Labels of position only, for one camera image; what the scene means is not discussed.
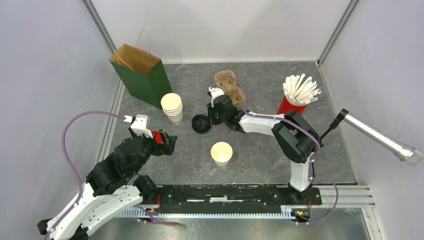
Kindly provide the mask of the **stack of black lids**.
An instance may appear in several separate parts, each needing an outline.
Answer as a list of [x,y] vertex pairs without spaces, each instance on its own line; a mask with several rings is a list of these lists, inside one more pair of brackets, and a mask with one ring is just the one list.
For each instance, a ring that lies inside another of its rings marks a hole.
[[211,129],[211,121],[209,116],[197,114],[191,120],[193,130],[198,134],[205,134]]

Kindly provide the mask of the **stack of white paper cups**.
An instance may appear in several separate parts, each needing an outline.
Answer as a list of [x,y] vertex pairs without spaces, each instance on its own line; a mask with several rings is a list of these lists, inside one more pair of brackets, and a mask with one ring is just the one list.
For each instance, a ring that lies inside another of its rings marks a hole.
[[160,103],[163,112],[172,124],[179,125],[183,121],[183,104],[178,94],[167,93],[162,97]]

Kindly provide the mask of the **single white paper cup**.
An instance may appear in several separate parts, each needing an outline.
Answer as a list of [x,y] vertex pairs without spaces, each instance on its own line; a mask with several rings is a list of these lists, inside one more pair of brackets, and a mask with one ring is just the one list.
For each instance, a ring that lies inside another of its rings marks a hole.
[[210,150],[210,155],[219,167],[226,167],[233,156],[233,148],[227,142],[217,142]]

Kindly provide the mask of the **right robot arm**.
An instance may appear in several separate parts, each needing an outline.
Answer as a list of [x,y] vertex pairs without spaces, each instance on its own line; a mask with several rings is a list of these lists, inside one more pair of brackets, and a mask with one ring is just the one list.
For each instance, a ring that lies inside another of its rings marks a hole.
[[227,95],[220,95],[207,104],[211,124],[225,124],[231,131],[256,133],[276,139],[284,155],[290,160],[289,199],[302,204],[309,198],[312,187],[310,164],[321,149],[321,139],[311,125],[296,111],[266,115],[238,110]]

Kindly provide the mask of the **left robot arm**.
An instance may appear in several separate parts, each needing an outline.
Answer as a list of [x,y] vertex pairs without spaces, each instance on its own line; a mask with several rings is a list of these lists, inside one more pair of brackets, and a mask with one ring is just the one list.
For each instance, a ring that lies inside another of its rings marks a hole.
[[123,210],[153,203],[157,186],[139,171],[151,156],[171,156],[178,137],[160,129],[149,137],[132,132],[86,176],[82,193],[54,218],[43,219],[38,231],[46,240],[86,240]]

